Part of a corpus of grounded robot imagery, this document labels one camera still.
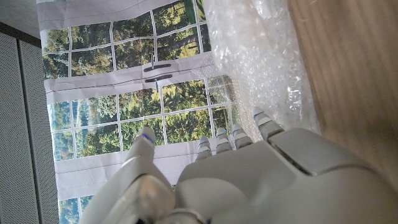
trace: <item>green foliage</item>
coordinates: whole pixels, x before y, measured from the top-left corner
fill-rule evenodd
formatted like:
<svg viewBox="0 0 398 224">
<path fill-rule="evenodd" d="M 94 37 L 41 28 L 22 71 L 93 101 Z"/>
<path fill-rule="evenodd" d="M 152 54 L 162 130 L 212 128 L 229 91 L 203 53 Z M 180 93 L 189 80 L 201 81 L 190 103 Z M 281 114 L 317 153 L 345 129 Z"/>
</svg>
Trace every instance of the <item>green foliage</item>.
<svg viewBox="0 0 398 224">
<path fill-rule="evenodd" d="M 72 52 L 72 76 L 113 71 L 111 47 Z"/>
<path fill-rule="evenodd" d="M 203 52 L 211 51 L 209 30 L 207 29 L 206 24 L 203 24 L 200 26 L 200 34 L 201 34 L 201 42 L 202 42 L 202 46 L 203 46 Z"/>
<path fill-rule="evenodd" d="M 45 43 L 42 43 L 44 52 L 58 52 L 61 50 L 69 50 L 68 28 L 62 30 L 46 30 L 44 31 L 46 38 Z"/>
<path fill-rule="evenodd" d="M 164 111 L 166 113 L 207 105 L 203 80 L 163 86 Z"/>
<path fill-rule="evenodd" d="M 75 154 L 73 152 L 73 138 L 72 138 L 72 132 L 71 131 L 66 131 L 63 133 L 54 133 L 53 134 L 53 139 L 54 139 L 54 148 L 55 152 L 59 152 L 60 157 L 56 157 L 55 161 L 64 161 L 67 159 L 73 159 L 73 155 Z"/>
<path fill-rule="evenodd" d="M 116 95 L 101 96 L 95 98 L 97 102 L 97 112 L 101 118 L 113 118 L 116 116 Z"/>
<path fill-rule="evenodd" d="M 70 128 L 69 102 L 52 103 L 47 106 L 52 131 Z"/>
<path fill-rule="evenodd" d="M 114 46 L 116 68 L 124 69 L 150 62 L 150 55 L 154 54 L 154 40 L 140 39 Z"/>
<path fill-rule="evenodd" d="M 84 49 L 110 43 L 110 27 L 110 22 L 72 27 L 72 49 Z"/>
<path fill-rule="evenodd" d="M 225 103 L 235 100 L 232 80 L 227 75 L 208 79 L 211 104 Z"/>
<path fill-rule="evenodd" d="M 90 202 L 90 200 L 93 198 L 94 196 L 86 196 L 86 197 L 81 197 L 80 198 L 80 208 L 81 211 L 84 212 L 84 210 L 86 209 L 88 202 Z"/>
<path fill-rule="evenodd" d="M 173 60 L 199 54 L 198 31 L 196 27 L 157 39 L 157 58 Z"/>
<path fill-rule="evenodd" d="M 67 77 L 68 65 L 68 53 L 43 55 L 44 78 Z"/>
<path fill-rule="evenodd" d="M 120 150 L 118 125 L 76 131 L 76 148 L 77 158 L 118 152 Z"/>
<path fill-rule="evenodd" d="M 150 13 L 139 17 L 113 22 L 113 41 L 126 40 L 134 37 L 154 35 Z"/>
<path fill-rule="evenodd" d="M 160 95 L 154 88 L 119 95 L 120 120 L 160 114 Z"/>
<path fill-rule="evenodd" d="M 59 224 L 77 224 L 79 222 L 79 211 L 77 198 L 58 201 Z"/>
<path fill-rule="evenodd" d="M 199 22 L 203 22 L 206 20 L 205 10 L 203 8 L 203 1 L 197 0 L 197 6 L 198 6 L 197 9 L 198 9 Z"/>
<path fill-rule="evenodd" d="M 191 111 L 165 117 L 169 144 L 211 138 L 208 110 Z"/>
<path fill-rule="evenodd" d="M 192 0 L 176 1 L 153 10 L 156 34 L 181 29 L 195 23 Z"/>
<path fill-rule="evenodd" d="M 72 109 L 75 127 L 117 121 L 116 95 L 75 100 Z"/>
<path fill-rule="evenodd" d="M 157 117 L 144 119 L 143 121 L 123 123 L 121 125 L 124 151 L 130 149 L 132 142 L 137 136 L 138 131 L 141 130 L 141 128 L 143 128 L 144 126 L 150 127 L 152 128 L 152 130 L 154 130 L 157 146 L 164 145 L 162 117 Z"/>
</svg>

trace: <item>wooden surface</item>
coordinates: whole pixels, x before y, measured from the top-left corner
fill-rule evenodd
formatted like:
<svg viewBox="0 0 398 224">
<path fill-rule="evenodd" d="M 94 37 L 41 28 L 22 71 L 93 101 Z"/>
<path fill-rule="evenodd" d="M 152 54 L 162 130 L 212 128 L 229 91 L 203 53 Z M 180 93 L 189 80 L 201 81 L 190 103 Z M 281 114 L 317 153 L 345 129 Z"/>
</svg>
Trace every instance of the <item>wooden surface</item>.
<svg viewBox="0 0 398 224">
<path fill-rule="evenodd" d="M 398 1 L 288 2 L 322 134 L 398 190 Z"/>
</svg>

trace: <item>white plastic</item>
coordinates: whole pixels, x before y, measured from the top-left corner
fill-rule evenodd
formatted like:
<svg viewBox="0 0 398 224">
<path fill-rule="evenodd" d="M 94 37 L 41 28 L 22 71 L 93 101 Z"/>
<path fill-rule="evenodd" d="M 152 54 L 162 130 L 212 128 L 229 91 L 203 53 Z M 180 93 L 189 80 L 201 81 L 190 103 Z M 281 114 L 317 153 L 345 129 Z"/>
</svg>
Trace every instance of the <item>white plastic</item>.
<svg viewBox="0 0 398 224">
<path fill-rule="evenodd" d="M 320 128 L 286 0 L 205 1 L 215 63 L 195 72 L 228 75 L 241 124 L 258 140 L 250 108 L 258 105 L 283 128 Z"/>
</svg>

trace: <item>robotic hand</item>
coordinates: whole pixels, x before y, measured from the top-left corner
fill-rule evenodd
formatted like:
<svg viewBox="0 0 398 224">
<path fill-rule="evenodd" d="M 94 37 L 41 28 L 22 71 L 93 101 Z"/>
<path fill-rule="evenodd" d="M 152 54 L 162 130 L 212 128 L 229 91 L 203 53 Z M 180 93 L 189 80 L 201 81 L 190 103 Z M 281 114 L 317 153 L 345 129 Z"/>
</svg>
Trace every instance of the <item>robotic hand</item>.
<svg viewBox="0 0 398 224">
<path fill-rule="evenodd" d="M 138 133 L 122 168 L 80 223 L 396 223 L 398 195 L 371 167 L 310 131 L 284 131 L 252 111 L 263 141 L 233 126 L 236 151 L 206 137 L 175 191 L 153 164 L 155 134 Z"/>
</svg>

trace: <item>gray wall panel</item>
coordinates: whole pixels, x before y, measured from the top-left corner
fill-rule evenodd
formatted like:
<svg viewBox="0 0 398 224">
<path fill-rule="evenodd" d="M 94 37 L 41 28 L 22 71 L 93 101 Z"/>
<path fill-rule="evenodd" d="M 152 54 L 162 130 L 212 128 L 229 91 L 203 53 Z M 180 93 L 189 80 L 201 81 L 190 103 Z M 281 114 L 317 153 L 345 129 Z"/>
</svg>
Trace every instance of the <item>gray wall panel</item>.
<svg viewBox="0 0 398 224">
<path fill-rule="evenodd" d="M 38 223 L 24 94 L 15 38 L 0 34 L 1 222 Z"/>
<path fill-rule="evenodd" d="M 42 222 L 58 223 L 57 186 L 43 86 L 42 50 L 25 42 L 20 42 L 20 50 Z"/>
</svg>

